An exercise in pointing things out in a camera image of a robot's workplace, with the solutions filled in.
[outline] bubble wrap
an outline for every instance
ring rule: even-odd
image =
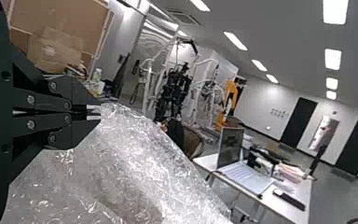
[[[75,149],[43,150],[13,181],[1,223],[231,223],[178,146],[123,105]]]

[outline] desk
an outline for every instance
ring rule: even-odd
[[[252,199],[255,201],[255,207],[254,211],[251,213],[250,218],[251,220],[257,219],[259,222],[263,219],[263,216],[265,215],[266,209],[268,209],[270,212],[276,214],[279,217],[284,218],[285,220],[291,222],[291,223],[298,223],[298,224],[306,224],[309,223],[310,219],[310,192],[312,190],[312,181],[307,179],[303,181],[300,184],[294,184],[288,180],[285,180],[283,182],[284,185],[290,186],[294,189],[294,192],[290,194],[293,198],[301,201],[303,204],[306,205],[305,212],[295,208],[290,203],[287,203],[283,201],[282,199],[276,197],[272,194],[272,191],[277,189],[276,186],[272,185],[269,187],[264,193],[263,198],[259,199],[257,198],[252,192],[244,189],[240,185],[236,184],[235,182],[229,180],[223,175],[218,174],[216,171],[217,168],[217,156],[218,154],[213,154],[206,157],[196,158],[193,160],[194,164],[198,166],[200,169],[202,169],[205,172],[208,172],[211,177],[209,180],[209,184],[212,185],[215,178],[218,178],[219,180],[223,181],[224,183],[228,184],[235,190],[237,190],[240,194],[245,195],[246,197]],[[261,212],[261,216],[259,218],[255,218],[255,215],[259,209],[259,207],[262,206],[263,210]],[[239,208],[235,207],[235,202],[230,206],[231,209],[236,208],[240,210]]]

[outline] cardboard box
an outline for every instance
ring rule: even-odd
[[[80,64],[82,51],[81,38],[45,27],[43,31],[31,35],[27,57],[40,69],[61,74],[68,63]]]

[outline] ceiling light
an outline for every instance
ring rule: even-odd
[[[328,91],[326,93],[327,98],[330,100],[336,100],[337,99],[337,93],[335,91]]]
[[[260,69],[260,71],[267,72],[267,68],[258,60],[252,60],[252,63],[255,64],[255,66]]]
[[[169,18],[169,19],[171,18],[171,17],[169,17],[167,14],[165,14],[165,12],[163,12],[161,9],[159,9],[158,7],[156,7],[155,5],[150,4],[150,6],[151,6],[153,9],[155,9],[159,14],[161,14],[161,15],[163,15],[163,16]]]
[[[324,57],[326,68],[339,70],[339,67],[341,65],[341,54],[341,50],[325,49]]]
[[[147,13],[149,10],[150,2],[148,0],[142,0],[141,4],[139,5],[139,10],[143,13]]]
[[[237,48],[241,49],[241,50],[248,50],[246,48],[246,46],[244,46],[242,44],[242,42],[232,33],[229,33],[229,32],[225,32],[225,35],[228,37],[229,40],[231,40],[231,42],[237,46]]]
[[[273,82],[273,83],[276,83],[276,84],[279,83],[279,82],[278,82],[278,79],[276,79],[276,77],[273,76],[273,75],[266,74],[266,77],[269,79],[269,81],[271,81],[271,82]]]
[[[181,35],[181,36],[188,36],[185,32],[183,31],[178,31],[178,34]]]
[[[198,8],[200,11],[211,11],[208,6],[206,6],[205,3],[203,3],[201,0],[190,0],[190,2],[194,4],[194,6],[196,6],[196,8]]]
[[[167,34],[166,32],[160,30],[159,28],[157,28],[156,26],[154,26],[153,23],[151,23],[151,22],[145,22],[145,23],[144,23],[144,26],[147,27],[147,28],[149,28],[150,30],[154,30],[154,31],[156,31],[156,32],[159,32],[159,33],[162,34],[162,35],[167,36],[169,39],[172,39],[172,38],[173,38],[172,35],[169,35],[169,34]]]
[[[326,87],[330,90],[336,90],[338,88],[338,80],[332,77],[326,79]]]
[[[324,0],[324,23],[345,24],[349,0]]]

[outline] monitor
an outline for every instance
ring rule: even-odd
[[[221,168],[241,159],[243,128],[224,127],[220,133],[217,168]]]

